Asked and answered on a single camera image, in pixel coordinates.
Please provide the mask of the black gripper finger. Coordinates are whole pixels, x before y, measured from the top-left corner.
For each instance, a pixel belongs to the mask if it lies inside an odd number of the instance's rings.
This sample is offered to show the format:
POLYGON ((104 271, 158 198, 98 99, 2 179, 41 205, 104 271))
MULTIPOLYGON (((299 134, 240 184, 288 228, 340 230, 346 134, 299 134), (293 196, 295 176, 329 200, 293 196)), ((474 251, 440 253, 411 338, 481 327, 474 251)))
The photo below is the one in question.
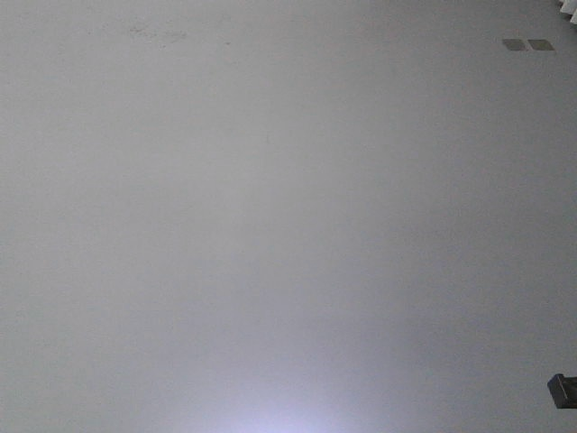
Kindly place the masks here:
POLYGON ((577 378, 555 374, 547 383, 547 388, 559 409, 577 409, 577 378))

